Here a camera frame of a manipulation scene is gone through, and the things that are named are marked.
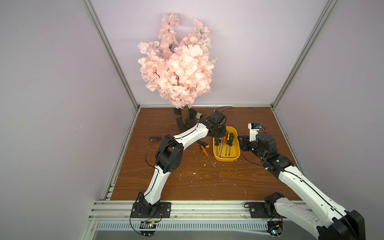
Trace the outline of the small orange black screwdriver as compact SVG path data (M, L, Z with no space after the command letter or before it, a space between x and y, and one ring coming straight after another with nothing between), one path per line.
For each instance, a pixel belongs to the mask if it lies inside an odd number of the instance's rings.
M222 149L223 149L223 143L224 143L224 137L219 138L219 147L218 147L218 156L221 157Z

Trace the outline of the large orange black screwdriver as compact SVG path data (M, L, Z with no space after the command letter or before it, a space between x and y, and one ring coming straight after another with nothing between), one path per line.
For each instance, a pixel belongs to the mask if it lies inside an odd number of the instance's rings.
M223 149L224 149L224 146L226 145L226 141L227 141L227 136L224 136Z

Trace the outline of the green black screwdriver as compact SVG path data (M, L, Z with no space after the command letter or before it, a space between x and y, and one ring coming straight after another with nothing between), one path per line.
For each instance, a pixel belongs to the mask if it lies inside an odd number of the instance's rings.
M216 146L215 153L216 153L216 156L218 156L219 155L219 150L220 150L220 138L218 138L218 137L214 138L214 143L215 143L215 146Z
M234 142L234 138L235 138L234 133L230 133L230 134L231 134L231 144L230 144L230 152L229 152L228 156L231 155L231 148L233 146L233 142Z

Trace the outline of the black yellow stubby screwdriver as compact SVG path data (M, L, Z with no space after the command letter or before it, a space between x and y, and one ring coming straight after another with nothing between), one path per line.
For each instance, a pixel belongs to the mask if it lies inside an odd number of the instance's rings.
M149 141L156 142L156 141L162 141L163 137L149 137Z

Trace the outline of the black yellow-striped screwdriver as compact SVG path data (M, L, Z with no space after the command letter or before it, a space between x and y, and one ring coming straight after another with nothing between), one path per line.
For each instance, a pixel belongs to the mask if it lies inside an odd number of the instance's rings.
M225 156L227 156L230 152L230 144L231 144L231 134L228 134L227 141L226 141Z

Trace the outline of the black screwdriver yellow cap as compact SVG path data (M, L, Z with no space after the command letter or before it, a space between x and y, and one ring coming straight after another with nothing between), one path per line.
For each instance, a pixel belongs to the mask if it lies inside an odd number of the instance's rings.
M201 141L201 140L198 140L197 143L199 143L201 146L203 146L204 148L208 148L209 147L209 144Z

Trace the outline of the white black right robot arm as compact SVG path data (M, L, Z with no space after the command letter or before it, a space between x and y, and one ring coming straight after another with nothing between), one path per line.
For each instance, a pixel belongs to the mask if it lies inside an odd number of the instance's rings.
M270 134L239 136L238 140L241 151L257 156L269 173L310 207L306 210L283 194L273 193L265 197L264 204L264 212L273 222L287 218L317 240L366 239L364 217L356 210L348 211L317 188L290 159L278 152L276 140Z

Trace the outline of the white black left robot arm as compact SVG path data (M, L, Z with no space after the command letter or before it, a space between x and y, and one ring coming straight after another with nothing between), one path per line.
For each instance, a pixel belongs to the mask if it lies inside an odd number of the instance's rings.
M139 195L141 209L152 215L158 207L163 188L172 172L181 164L184 150L205 137L223 137L225 116L201 119L189 130L167 135L156 152L155 170L147 190Z

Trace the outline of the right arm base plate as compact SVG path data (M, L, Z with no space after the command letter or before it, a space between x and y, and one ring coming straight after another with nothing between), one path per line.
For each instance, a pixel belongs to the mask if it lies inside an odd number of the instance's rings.
M243 206L248 209L252 219L285 219L285 216L278 214L275 204L272 202L248 202L244 203Z

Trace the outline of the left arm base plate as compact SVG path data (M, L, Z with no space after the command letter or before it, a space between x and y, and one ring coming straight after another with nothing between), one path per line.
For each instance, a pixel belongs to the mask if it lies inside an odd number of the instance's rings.
M172 209L171 202L158 202L153 206L146 203L137 202L133 204L131 218L170 218Z

